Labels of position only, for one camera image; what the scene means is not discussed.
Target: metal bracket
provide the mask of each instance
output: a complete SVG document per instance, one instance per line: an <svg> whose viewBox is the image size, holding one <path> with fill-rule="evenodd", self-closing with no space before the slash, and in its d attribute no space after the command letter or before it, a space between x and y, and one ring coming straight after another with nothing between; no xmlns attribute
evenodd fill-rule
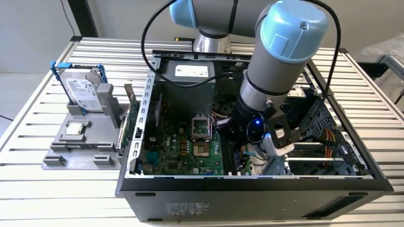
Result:
<svg viewBox="0 0 404 227"><path fill-rule="evenodd" d="M303 88L301 87L294 87L289 93L289 98L294 97L294 98L306 98L306 94L303 91Z"/></svg>
<svg viewBox="0 0 404 227"><path fill-rule="evenodd" d="M394 71L394 73L402 78L402 80L404 80L404 63L399 60L399 58L397 56L383 55L377 60L377 63L386 64L387 69L390 68Z"/></svg>
<svg viewBox="0 0 404 227"><path fill-rule="evenodd" d="M287 121L285 113L281 110L277 111L273 118L266 119L266 124L267 124L267 127L269 127L271 139L274 141L274 146L278 149L282 149L282 148L285 148L286 146L289 146L290 144L294 143L293 131L291 131L291 128L290 128L290 125L289 125L289 121ZM282 137L278 137L278 134L277 134L277 131L275 131L275 125L277 124L282 124L283 129L285 129L285 135Z"/></svg>

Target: hard drive label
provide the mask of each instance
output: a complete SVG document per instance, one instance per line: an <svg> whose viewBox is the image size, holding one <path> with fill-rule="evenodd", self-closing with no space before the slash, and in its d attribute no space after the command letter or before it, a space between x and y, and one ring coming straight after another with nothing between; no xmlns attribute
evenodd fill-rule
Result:
<svg viewBox="0 0 404 227"><path fill-rule="evenodd" d="M69 78L66 81L69 82L78 105L87 111L103 110L93 82L75 78Z"/></svg>

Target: sticker label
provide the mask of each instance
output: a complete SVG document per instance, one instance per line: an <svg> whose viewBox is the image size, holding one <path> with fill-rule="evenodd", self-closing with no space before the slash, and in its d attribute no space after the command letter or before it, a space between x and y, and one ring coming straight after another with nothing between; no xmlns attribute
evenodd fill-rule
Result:
<svg viewBox="0 0 404 227"><path fill-rule="evenodd" d="M167 202L169 215L207 215L209 202Z"/></svg>
<svg viewBox="0 0 404 227"><path fill-rule="evenodd" d="M210 77L209 66L205 65L178 65L177 77Z"/></svg>
<svg viewBox="0 0 404 227"><path fill-rule="evenodd" d="M75 78L69 78L66 81L69 82L78 105L87 111L103 110L93 82Z"/></svg>

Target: aluminum workbench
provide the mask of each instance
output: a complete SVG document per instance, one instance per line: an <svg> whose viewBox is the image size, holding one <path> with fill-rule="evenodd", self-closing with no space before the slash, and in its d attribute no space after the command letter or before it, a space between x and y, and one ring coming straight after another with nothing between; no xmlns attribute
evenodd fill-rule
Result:
<svg viewBox="0 0 404 227"><path fill-rule="evenodd" d="M191 51L191 42L149 42L153 49ZM234 53L253 54L254 45L233 44ZM321 49L314 62L327 78L334 49ZM114 94L129 102L125 84L141 100L149 68L141 42L85 38L70 42L58 61L103 63ZM331 85L339 104L390 178L395 193L329 221L194 223L197 226L404 226L404 116L347 53L339 55ZM0 139L0 226L134 226L125 199L115 198L119 171L43 170L47 149L67 114L67 95L47 74Z"/></svg>

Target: metal case frame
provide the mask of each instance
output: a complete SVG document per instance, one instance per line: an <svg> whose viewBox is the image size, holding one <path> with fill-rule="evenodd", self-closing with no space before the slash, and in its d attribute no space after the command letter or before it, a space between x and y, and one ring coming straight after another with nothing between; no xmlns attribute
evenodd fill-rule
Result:
<svg viewBox="0 0 404 227"><path fill-rule="evenodd" d="M221 57L230 61L250 61L250 55L209 54L190 52L154 51L154 65L159 65L159 56L183 59L193 55L201 61ZM326 81L313 61L309 62L310 73L322 90ZM139 122L146 121L155 74L147 77ZM230 177L141 177L133 178L131 167L142 163L129 163L142 155L141 144L143 129L137 126L129 157L122 165L118 196L125 196L141 221L249 221L334 219L362 205L394 191L379 169L370 151L354 129L339 106L333 91L329 93L330 105L339 116L342 127L350 134L362 157L373 172L374 179L347 177L301 177L290 176L230 176ZM199 215L189 211L195 207Z"/></svg>

